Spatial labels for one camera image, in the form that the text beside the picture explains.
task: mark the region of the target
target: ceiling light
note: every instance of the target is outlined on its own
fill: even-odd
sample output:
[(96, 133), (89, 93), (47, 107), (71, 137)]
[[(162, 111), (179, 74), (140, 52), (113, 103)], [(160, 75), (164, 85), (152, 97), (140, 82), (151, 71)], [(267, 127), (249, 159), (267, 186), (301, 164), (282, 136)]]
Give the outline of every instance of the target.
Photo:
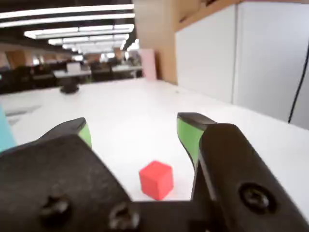
[(62, 44), (62, 39), (51, 39), (48, 40), (48, 43), (51, 45)]
[(4, 12), (0, 13), (0, 19), (44, 15), (44, 14), (47, 15), (47, 14), (62, 14), (62, 13), (74, 13), (74, 12), (116, 11), (116, 10), (132, 10), (132, 9), (134, 9), (133, 4), (47, 8), (37, 10)]
[(127, 40), (128, 38), (129, 38), (129, 34), (114, 35), (114, 39), (124, 39), (124, 40)]
[(86, 42), (89, 41), (89, 37), (71, 37), (71, 38), (63, 38), (63, 43), (75, 43), (75, 42)]
[(51, 34), (51, 35), (37, 35), (33, 39), (50, 39), (50, 38), (59, 38), (59, 37), (70, 37), (70, 36), (104, 35), (104, 34), (118, 34), (118, 33), (129, 33), (129, 32), (131, 31), (128, 29), (80, 31), (80, 32), (74, 32), (74, 33), (57, 33), (57, 34)]
[(99, 36), (90, 36), (90, 41), (99, 41), (99, 40), (112, 40), (112, 35), (99, 35)]
[(24, 36), (33, 39), (50, 39), (56, 37), (69, 37), (69, 36), (130, 33), (132, 30), (133, 29), (128, 29), (126, 27), (123, 28), (121, 27), (121, 29), (113, 29), (113, 25), (105, 25), (105, 26), (80, 27), (80, 28), (28, 30), (24, 32)]
[(44, 24), (44, 23), (60, 23), (60, 22), (75, 22), (86, 20), (102, 20), (102, 19), (118, 19), (118, 18), (134, 18), (134, 13), (128, 14), (97, 14), (97, 15), (81, 15), (81, 16), (67, 16), (67, 17), (53, 17), (53, 18), (37, 18), (28, 20), (19, 20), (0, 23), (0, 28), (18, 27), (24, 25)]
[(90, 30), (111, 30), (113, 25), (105, 26), (89, 26), (89, 27), (80, 27), (79, 31), (90, 31)]
[(115, 53), (107, 53), (106, 57), (107, 58), (114, 58), (115, 57)]
[(72, 58), (75, 61), (83, 61), (84, 59), (83, 55), (75, 55), (75, 56), (72, 56)]
[(134, 24), (116, 24), (114, 25), (115, 29), (134, 29)]

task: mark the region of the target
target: office desk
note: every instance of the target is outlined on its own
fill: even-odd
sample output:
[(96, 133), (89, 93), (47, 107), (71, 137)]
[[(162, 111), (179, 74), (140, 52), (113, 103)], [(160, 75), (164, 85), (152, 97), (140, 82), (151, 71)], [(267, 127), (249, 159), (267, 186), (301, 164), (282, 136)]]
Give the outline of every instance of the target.
[[(175, 187), (166, 199), (190, 199), (194, 170), (177, 137), (177, 112), (199, 112), (217, 122), (236, 124), (309, 218), (308, 130), (161, 81), (81, 85), (74, 95), (57, 89), (27, 93), (41, 107), (12, 127), (16, 141), (38, 139), (61, 122), (85, 117), (93, 150), (133, 200), (150, 200), (140, 189), (138, 171), (153, 160), (173, 167)], [(3, 103), (17, 100), (26, 101), (17, 93)]]
[(112, 67), (112, 71), (115, 73), (138, 71), (141, 69), (142, 69), (141, 66), (128, 66), (128, 65), (117, 65), (117, 66)]
[(80, 77), (80, 76), (90, 76), (91, 70), (80, 70), (79, 72), (65, 72), (65, 71), (54, 71), (56, 78), (69, 78), (69, 77)]

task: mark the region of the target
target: white wall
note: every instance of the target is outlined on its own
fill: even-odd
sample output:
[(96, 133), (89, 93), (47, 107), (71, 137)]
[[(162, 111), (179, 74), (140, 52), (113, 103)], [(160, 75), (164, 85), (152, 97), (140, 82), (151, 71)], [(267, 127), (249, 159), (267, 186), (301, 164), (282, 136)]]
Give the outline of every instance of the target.
[(307, 66), (291, 123), (309, 130), (309, 66)]
[(238, 5), (234, 103), (287, 121), (309, 40), (309, 5)]
[(176, 33), (178, 84), (232, 101), (236, 6), (229, 6)]

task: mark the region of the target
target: wooden wall panel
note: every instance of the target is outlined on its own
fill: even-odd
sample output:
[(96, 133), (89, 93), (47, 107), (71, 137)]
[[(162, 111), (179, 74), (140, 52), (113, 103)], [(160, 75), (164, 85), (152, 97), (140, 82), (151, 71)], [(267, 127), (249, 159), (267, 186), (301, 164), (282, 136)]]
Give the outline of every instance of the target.
[(9, 51), (5, 53), (10, 63), (11, 69), (15, 69), (26, 64), (26, 58), (23, 50)]
[(4, 52), (0, 52), (0, 67), (10, 67), (10, 63)]
[(11, 69), (19, 66), (30, 66), (33, 64), (32, 52), (30, 50), (17, 50), (5, 52)]
[(158, 77), (177, 84), (175, 55), (175, 0), (133, 0), (140, 47), (155, 51)]

